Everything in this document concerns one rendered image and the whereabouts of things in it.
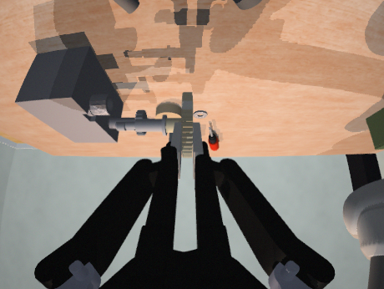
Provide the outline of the red-handled screwdriver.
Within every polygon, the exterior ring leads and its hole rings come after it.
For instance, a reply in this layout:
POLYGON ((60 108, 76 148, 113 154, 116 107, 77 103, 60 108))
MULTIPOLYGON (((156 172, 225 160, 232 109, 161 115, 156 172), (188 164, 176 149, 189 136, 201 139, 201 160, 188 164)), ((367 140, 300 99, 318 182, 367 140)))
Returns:
POLYGON ((209 142, 210 148, 212 150, 217 150, 219 148, 218 138, 215 136, 215 134, 212 133, 211 127, 209 127, 209 130, 210 130, 210 135, 209 135, 208 142, 209 142))

